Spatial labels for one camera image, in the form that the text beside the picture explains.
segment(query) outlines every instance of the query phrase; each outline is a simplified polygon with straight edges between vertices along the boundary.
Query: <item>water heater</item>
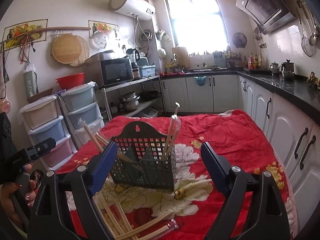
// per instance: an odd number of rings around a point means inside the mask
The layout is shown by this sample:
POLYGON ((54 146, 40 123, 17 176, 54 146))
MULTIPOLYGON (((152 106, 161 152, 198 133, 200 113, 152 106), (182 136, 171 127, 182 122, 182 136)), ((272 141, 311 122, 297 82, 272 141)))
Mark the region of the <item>water heater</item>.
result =
POLYGON ((153 5, 145 0, 110 0, 108 9, 123 15, 138 15, 140 20, 150 20, 156 13, 153 5))

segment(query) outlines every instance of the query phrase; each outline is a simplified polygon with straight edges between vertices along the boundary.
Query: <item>window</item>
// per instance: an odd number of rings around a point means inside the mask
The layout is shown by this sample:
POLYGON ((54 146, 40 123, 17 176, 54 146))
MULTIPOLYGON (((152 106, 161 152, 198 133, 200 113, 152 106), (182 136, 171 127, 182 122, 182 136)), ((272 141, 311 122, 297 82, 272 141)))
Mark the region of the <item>window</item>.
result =
POLYGON ((176 46, 188 53, 224 51, 227 31, 216 0, 166 0, 176 46))

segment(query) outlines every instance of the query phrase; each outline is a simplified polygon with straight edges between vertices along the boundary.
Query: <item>floral tablecloth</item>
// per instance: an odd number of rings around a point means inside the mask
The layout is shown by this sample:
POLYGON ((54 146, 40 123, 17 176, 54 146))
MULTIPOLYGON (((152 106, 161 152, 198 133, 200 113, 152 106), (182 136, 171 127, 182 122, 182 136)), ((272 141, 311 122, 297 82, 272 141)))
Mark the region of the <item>floral tablecloth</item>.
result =
MULTIPOLYGON (((201 160, 200 147, 209 142, 219 155, 225 156, 231 165, 240 166, 250 173, 261 174, 269 170, 280 189, 293 235, 296 235, 297 215, 290 185, 281 164, 275 157, 270 143, 252 119, 241 110, 228 111, 219 115, 200 114, 181 118, 180 133, 175 141, 177 158, 177 182, 175 191, 146 189, 117 185, 111 176, 106 180, 102 193, 107 201, 119 200, 134 228, 152 220, 167 210, 173 210, 172 217, 180 229, 167 234, 162 239, 202 240, 216 219, 225 197, 219 193, 201 160)), ((141 118, 156 130, 167 134, 170 118, 141 118)), ((101 132, 111 138, 121 133, 134 118, 119 116, 108 123, 101 132)), ((70 172, 78 165, 87 164, 93 155, 98 154, 95 145, 89 141, 81 147, 71 160, 58 170, 70 172)), ((69 208, 78 234, 85 236, 72 195, 68 194, 69 208)), ((233 236, 239 234, 250 206, 251 194, 247 193, 233 236)), ((158 229, 151 228, 143 235, 158 229)))

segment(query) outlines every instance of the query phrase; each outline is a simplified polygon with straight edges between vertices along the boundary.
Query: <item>blue gripper pad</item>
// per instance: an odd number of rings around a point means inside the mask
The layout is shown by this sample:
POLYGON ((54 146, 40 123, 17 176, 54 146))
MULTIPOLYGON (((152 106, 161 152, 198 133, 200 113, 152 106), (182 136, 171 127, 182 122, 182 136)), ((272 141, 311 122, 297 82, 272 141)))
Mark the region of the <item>blue gripper pad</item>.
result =
POLYGON ((91 197, 102 189, 111 167, 115 163, 117 152, 117 144, 111 141, 101 154, 93 156, 88 163, 87 168, 92 177, 91 186, 88 188, 91 197))
POLYGON ((229 179, 230 163, 225 157, 217 155, 208 142, 201 146, 201 158, 215 187, 227 197, 232 189, 229 179))

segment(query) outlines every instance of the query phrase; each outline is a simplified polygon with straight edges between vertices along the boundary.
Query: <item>black countertop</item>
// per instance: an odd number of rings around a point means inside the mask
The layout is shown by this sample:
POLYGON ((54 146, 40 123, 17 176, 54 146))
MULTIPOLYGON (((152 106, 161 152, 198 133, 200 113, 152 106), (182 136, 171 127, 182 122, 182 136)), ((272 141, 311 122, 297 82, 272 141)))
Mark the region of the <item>black countertop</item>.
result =
POLYGON ((190 76, 206 75, 232 75, 236 74, 247 78, 258 85, 264 87, 272 93, 276 93, 295 105, 313 121, 320 126, 320 91, 312 88, 305 81, 294 80, 285 81, 282 76, 273 77, 270 74, 250 74, 246 71, 210 71, 210 72, 189 72, 185 75, 163 76, 161 79, 184 78, 190 76))

